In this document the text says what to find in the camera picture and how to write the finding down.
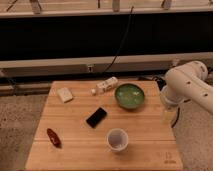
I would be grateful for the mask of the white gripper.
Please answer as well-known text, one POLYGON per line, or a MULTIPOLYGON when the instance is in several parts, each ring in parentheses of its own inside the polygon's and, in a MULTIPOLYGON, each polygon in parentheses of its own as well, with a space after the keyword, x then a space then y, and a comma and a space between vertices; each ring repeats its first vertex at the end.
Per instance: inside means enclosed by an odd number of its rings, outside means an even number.
POLYGON ((164 86, 160 92, 160 99, 162 104, 167 108, 163 112, 162 121, 164 124, 171 124, 172 120, 176 116, 175 107, 183 102, 183 97, 169 86, 164 86))

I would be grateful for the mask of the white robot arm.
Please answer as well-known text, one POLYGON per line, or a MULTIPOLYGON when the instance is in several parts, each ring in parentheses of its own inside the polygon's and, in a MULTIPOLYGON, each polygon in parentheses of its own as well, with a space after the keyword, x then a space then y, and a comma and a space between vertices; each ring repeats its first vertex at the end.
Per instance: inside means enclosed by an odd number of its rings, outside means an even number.
POLYGON ((207 76, 208 69, 200 61, 191 61, 166 72, 166 85, 160 91, 165 124, 171 123, 185 99, 194 101, 213 115, 213 87, 205 82, 207 76))

